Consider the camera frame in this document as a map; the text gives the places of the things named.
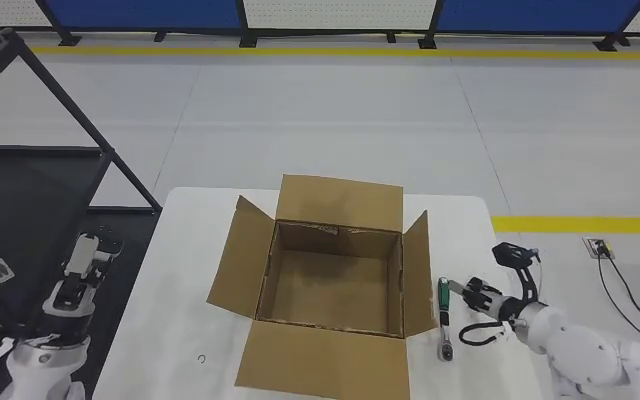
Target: pegboard panel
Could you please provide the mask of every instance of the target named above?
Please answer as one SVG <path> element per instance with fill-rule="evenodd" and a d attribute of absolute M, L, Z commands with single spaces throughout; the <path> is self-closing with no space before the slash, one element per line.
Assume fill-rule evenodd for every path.
<path fill-rule="evenodd" d="M 51 26 L 34 0 L 0 0 L 0 26 Z"/>
<path fill-rule="evenodd" d="M 636 15 L 636 17 L 631 21 L 625 32 L 630 33 L 638 33 L 640 32 L 640 14 Z"/>
<path fill-rule="evenodd" d="M 435 0 L 245 0 L 250 28 L 428 29 Z"/>

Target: open cardboard box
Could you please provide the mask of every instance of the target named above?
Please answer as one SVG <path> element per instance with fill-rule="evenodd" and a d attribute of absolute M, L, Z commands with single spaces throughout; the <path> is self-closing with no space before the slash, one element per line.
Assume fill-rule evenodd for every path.
<path fill-rule="evenodd" d="M 409 399 L 405 338 L 437 327 L 426 211 L 398 186 L 285 175 L 276 219 L 238 199 L 211 304 L 252 318 L 236 385 Z"/>

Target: black metal frame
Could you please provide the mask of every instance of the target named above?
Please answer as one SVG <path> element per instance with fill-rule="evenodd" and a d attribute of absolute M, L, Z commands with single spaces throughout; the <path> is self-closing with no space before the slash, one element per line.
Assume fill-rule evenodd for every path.
<path fill-rule="evenodd" d="M 638 14 L 638 12 L 640 12 L 640 0 L 638 0 L 638 2 L 636 3 L 636 6 L 633 9 L 631 9 L 631 11 L 629 12 L 629 15 L 627 15 L 625 20 L 622 21 L 622 23 L 620 24 L 618 29 L 616 29 L 615 32 L 607 34 L 604 37 L 604 39 L 598 42 L 593 42 L 593 44 L 600 51 L 618 51 L 614 46 L 616 42 L 620 43 L 620 45 L 623 47 L 631 46 L 631 43 L 629 43 L 629 40 L 625 36 L 624 30 L 627 29 L 631 21 L 633 21 L 633 19 Z"/>
<path fill-rule="evenodd" d="M 20 57 L 36 76 L 45 84 L 58 101 L 69 111 L 71 116 L 84 128 L 91 138 L 100 146 L 100 149 L 113 161 L 122 174 L 131 182 L 144 199 L 156 211 L 162 211 L 162 207 L 147 190 L 144 184 L 131 171 L 131 168 L 122 160 L 116 150 L 102 136 L 98 128 L 87 118 L 80 107 L 73 101 L 58 81 L 49 73 L 47 68 L 38 60 L 24 40 L 13 29 L 0 31 L 0 72 L 2 72 L 13 60 Z"/>
<path fill-rule="evenodd" d="M 68 28 L 62 26 L 58 18 L 53 13 L 53 10 L 47 4 L 46 0 L 36 0 L 36 4 L 40 7 L 40 10 L 44 14 L 45 17 L 49 20 L 51 27 L 54 31 L 60 36 L 61 42 L 58 46 L 75 46 L 78 44 L 82 36 L 74 36 L 71 34 L 71 31 Z"/>
<path fill-rule="evenodd" d="M 77 233 L 78 226 L 86 215 L 95 213 L 112 213 L 127 215 L 149 215 L 162 211 L 162 207 L 153 197 L 153 195 L 145 188 L 142 182 L 131 171 L 129 166 L 122 160 L 116 150 L 102 136 L 98 129 L 91 123 L 89 118 L 82 112 L 78 105 L 69 97 L 67 92 L 60 86 L 55 78 L 49 73 L 46 67 L 33 54 L 31 49 L 26 45 L 24 40 L 13 29 L 0 30 L 0 73 L 11 64 L 16 58 L 20 57 L 36 76 L 45 84 L 45 86 L 53 93 L 53 95 L 62 103 L 69 111 L 73 118 L 84 128 L 91 138 L 99 147 L 77 147 L 77 146 L 0 146 L 0 156 L 14 157 L 99 157 L 98 167 L 95 175 L 92 177 L 91 183 L 81 194 L 82 207 L 73 210 L 72 216 L 67 220 L 61 228 L 61 234 L 56 237 L 50 247 L 50 254 L 45 258 L 51 260 L 52 267 L 57 265 L 64 249 L 69 245 L 71 240 Z M 90 203 L 100 186 L 107 169 L 111 164 L 115 164 L 118 169 L 125 175 L 129 182 L 138 190 L 151 207 L 91 207 Z M 38 282 L 38 297 L 44 301 L 46 295 L 46 285 L 48 285 L 54 274 L 57 273 L 56 268 L 48 268 Z M 41 315 L 40 308 L 36 307 L 27 317 L 25 332 L 31 332 L 39 321 Z"/>
<path fill-rule="evenodd" d="M 437 49 L 435 36 L 438 30 L 438 24 L 440 23 L 440 15 L 442 15 L 442 9 L 444 8 L 444 0 L 436 0 L 436 5 L 433 8 L 433 14 L 431 15 L 431 23 L 429 24 L 429 30 L 424 35 L 424 38 L 418 39 L 418 46 L 421 49 Z"/>

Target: black cable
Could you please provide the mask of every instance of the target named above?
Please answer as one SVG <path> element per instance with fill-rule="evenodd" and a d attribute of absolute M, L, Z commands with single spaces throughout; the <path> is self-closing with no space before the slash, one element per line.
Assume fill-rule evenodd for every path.
<path fill-rule="evenodd" d="M 640 311 L 640 306 L 638 306 L 638 303 L 636 303 L 636 299 L 633 297 L 633 294 L 631 293 L 631 289 L 629 288 L 629 285 L 627 284 L 627 281 L 624 279 L 624 277 L 620 273 L 620 270 L 618 269 L 618 266 L 616 265 L 616 263 L 613 262 L 613 259 L 611 258 L 610 255 L 607 255 L 607 258 L 609 259 L 609 262 L 611 262 L 611 265 L 613 265 L 613 268 L 616 270 L 616 273 L 620 277 L 620 280 L 624 284 L 624 287 L 627 289 L 627 293 L 629 294 L 629 298 L 631 299 L 631 302 L 635 306 L 636 310 Z"/>
<path fill-rule="evenodd" d="M 475 342 L 472 340 L 467 340 L 464 338 L 464 334 L 467 332 L 471 332 L 473 330 L 476 329 L 484 329 L 484 328 L 500 328 L 502 326 L 502 322 L 500 321 L 495 321 L 495 322 L 480 322 L 477 324 L 472 324 L 469 325 L 467 327 L 464 327 L 460 333 L 458 334 L 458 338 L 460 339 L 460 341 L 468 346 L 475 346 L 475 347 L 479 347 L 479 346 L 484 346 L 487 345 L 491 342 L 494 342 L 496 339 L 498 339 L 498 336 L 502 336 L 504 335 L 504 332 L 500 332 L 497 333 L 493 336 L 491 336 L 490 338 L 487 338 L 481 342 Z"/>
<path fill-rule="evenodd" d="M 616 308 L 616 310 L 618 310 L 618 313 L 620 313 L 622 318 L 624 318 L 624 320 L 627 321 L 627 323 L 629 323 L 629 325 L 631 325 L 633 327 L 633 329 L 635 329 L 638 333 L 640 333 L 640 329 L 638 329 L 638 327 L 635 326 L 633 324 L 633 322 L 631 322 L 631 320 L 629 318 L 627 318 L 627 316 L 622 312 L 622 310 L 620 310 L 620 307 L 618 307 L 616 302 L 613 301 L 613 298 L 611 297 L 611 294 L 609 293 L 609 289 L 607 289 L 607 284 L 604 283 L 604 276 L 602 276 L 602 262 L 601 262 L 601 259 L 602 258 L 600 257 L 600 254 L 598 254 L 598 272 L 600 272 L 600 281 L 602 282 L 602 287 L 604 288 L 604 291 L 607 293 L 607 296 L 609 297 L 609 300 L 611 301 L 611 304 L 613 304 L 613 306 Z"/>

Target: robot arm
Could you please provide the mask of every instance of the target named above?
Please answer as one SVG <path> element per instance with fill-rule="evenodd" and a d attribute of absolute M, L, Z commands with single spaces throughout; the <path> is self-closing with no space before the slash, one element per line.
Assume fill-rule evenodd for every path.
<path fill-rule="evenodd" d="M 573 324 L 563 311 L 539 302 L 527 270 L 537 251 L 502 243 L 493 252 L 500 265 L 518 272 L 523 283 L 521 299 L 504 296 L 478 278 L 472 278 L 465 286 L 450 281 L 451 291 L 462 296 L 472 310 L 507 322 L 518 340 L 534 353 L 547 356 L 555 400 L 592 400 L 583 387 L 622 385 L 631 385 L 634 398 L 640 400 L 640 343 Z M 468 341 L 462 336 L 469 330 L 461 331 L 464 343 Z"/>
<path fill-rule="evenodd" d="M 0 400 L 84 399 L 84 386 L 71 382 L 71 374 L 87 359 L 93 297 L 121 250 L 122 243 L 110 240 L 105 231 L 78 237 L 64 276 L 42 305 L 35 332 L 5 339 L 0 346 L 0 355 L 9 352 L 12 379 Z"/>

